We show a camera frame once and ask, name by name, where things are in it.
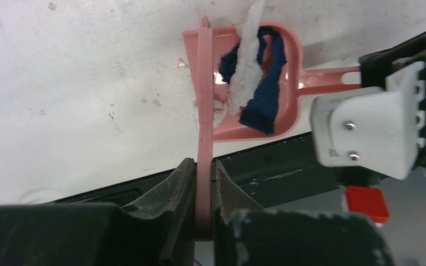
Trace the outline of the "long dark blue paper scrap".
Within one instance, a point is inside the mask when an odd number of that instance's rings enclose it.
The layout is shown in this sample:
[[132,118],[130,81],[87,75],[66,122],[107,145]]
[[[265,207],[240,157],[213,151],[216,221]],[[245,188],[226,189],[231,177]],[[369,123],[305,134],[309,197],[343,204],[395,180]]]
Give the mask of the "long dark blue paper scrap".
[[[275,132],[280,93],[279,81],[287,60],[284,42],[278,31],[269,26],[261,26],[257,37],[260,41],[257,62],[260,63],[263,76],[253,98],[237,114],[240,116],[240,124],[270,135]],[[235,73],[238,47],[239,44],[220,59],[219,73],[222,81],[228,86]],[[229,112],[228,101],[223,104],[223,112]]]

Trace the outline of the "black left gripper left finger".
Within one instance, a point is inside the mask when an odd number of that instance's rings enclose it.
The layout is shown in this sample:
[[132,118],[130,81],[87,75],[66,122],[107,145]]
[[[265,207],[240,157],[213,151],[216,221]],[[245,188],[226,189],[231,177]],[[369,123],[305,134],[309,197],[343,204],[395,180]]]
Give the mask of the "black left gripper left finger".
[[123,207],[0,206],[0,265],[193,265],[195,172],[186,158]]

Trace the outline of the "white paper strip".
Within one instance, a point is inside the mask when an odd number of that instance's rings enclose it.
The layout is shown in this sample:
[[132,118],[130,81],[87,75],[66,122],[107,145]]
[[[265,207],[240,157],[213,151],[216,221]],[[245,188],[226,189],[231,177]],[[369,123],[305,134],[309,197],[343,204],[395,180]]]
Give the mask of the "white paper strip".
[[257,62],[260,41],[257,34],[266,1],[254,3],[248,10],[246,21],[237,28],[240,43],[237,50],[237,64],[229,85],[229,113],[235,115],[245,107],[259,86],[263,70]]

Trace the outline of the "pink plastic dustpan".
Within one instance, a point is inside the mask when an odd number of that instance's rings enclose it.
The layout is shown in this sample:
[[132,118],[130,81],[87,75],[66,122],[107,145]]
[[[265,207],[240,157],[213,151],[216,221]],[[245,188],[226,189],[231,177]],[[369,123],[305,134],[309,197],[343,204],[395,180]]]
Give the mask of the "pink plastic dustpan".
[[[360,71],[358,66],[330,69],[303,69],[303,46],[298,35],[288,26],[272,21],[261,22],[278,31],[283,39],[287,63],[282,68],[279,87],[278,114],[275,132],[265,135],[257,130],[241,125],[238,115],[226,115],[216,128],[213,128],[213,142],[234,142],[275,139],[288,134],[298,123],[301,113],[301,100],[313,94],[336,93],[360,88],[360,83],[345,84],[342,77],[347,73]],[[184,31],[185,49],[190,67],[192,82],[196,80],[197,44],[199,29]],[[219,74],[220,59],[239,43],[235,26],[212,28],[213,100],[226,101],[228,84]]]

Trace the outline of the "pink hand brush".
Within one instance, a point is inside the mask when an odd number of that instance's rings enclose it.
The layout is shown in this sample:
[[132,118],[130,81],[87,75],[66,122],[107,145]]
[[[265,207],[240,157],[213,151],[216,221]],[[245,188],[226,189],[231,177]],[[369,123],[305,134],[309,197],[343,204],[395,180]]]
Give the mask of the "pink hand brush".
[[207,16],[198,31],[196,80],[199,138],[197,152],[195,238],[212,240],[211,161],[213,150],[213,31]]

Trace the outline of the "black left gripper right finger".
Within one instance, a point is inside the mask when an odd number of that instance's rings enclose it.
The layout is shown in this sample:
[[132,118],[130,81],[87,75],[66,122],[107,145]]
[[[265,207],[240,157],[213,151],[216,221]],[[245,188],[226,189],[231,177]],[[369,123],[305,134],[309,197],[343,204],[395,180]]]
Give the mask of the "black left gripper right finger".
[[361,214],[265,209],[211,164],[215,265],[393,265]]

